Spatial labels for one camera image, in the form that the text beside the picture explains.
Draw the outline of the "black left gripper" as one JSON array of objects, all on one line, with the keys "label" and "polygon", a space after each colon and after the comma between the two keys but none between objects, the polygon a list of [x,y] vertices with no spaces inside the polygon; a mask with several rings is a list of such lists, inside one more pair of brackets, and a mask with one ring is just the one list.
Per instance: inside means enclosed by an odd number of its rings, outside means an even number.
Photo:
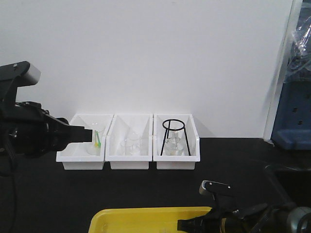
[{"label": "black left gripper", "polygon": [[91,129],[69,125],[36,102],[16,102],[0,108],[0,151],[8,155],[44,155],[63,151],[70,143],[92,142]]}]

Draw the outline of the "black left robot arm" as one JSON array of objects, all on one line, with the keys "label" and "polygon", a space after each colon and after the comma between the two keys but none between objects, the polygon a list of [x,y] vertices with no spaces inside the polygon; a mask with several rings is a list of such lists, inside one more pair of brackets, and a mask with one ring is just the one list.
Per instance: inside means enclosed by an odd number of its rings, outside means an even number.
[{"label": "black left robot arm", "polygon": [[72,126],[65,118],[55,118],[35,102],[16,102],[16,81],[0,83],[0,153],[8,156],[12,176],[17,155],[38,158],[53,151],[63,151],[70,143],[92,141],[92,130]]}]

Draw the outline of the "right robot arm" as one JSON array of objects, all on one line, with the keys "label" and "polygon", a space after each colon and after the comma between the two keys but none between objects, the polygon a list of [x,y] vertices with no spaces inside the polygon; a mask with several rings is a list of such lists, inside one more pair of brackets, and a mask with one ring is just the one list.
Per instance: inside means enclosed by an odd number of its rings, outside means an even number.
[{"label": "right robot arm", "polygon": [[239,208],[235,197],[213,194],[215,205],[204,215],[179,219],[177,230],[186,233],[309,233],[310,207],[293,202],[260,203]]}]

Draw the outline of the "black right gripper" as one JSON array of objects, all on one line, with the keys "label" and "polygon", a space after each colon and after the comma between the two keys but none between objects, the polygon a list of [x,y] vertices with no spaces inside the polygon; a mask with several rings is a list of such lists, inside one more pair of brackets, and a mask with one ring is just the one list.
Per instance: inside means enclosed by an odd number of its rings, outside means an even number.
[{"label": "black right gripper", "polygon": [[179,219],[178,231],[204,231],[205,233],[259,233],[263,227],[262,215],[267,204],[238,208],[235,198],[213,194],[214,207],[205,215]]}]

